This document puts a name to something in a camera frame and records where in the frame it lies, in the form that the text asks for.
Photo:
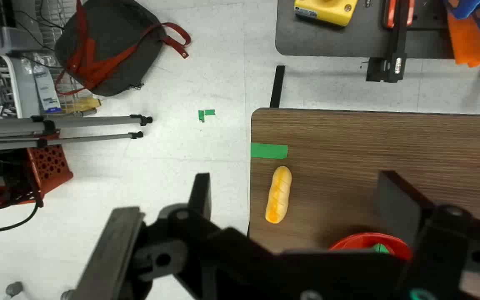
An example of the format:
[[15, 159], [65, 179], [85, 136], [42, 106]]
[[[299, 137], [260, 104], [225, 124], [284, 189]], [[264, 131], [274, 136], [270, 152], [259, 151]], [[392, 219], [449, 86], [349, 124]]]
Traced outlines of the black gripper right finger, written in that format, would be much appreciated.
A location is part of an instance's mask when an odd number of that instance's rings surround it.
[[435, 206], [394, 171], [382, 171], [374, 197], [382, 226], [390, 236], [414, 246]]

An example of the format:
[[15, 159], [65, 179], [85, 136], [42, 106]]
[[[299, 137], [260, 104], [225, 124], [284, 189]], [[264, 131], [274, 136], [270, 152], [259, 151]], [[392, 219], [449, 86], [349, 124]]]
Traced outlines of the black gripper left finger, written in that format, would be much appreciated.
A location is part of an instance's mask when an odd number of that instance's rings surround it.
[[212, 186], [209, 174], [197, 174], [189, 197], [189, 209], [204, 219], [212, 216]]

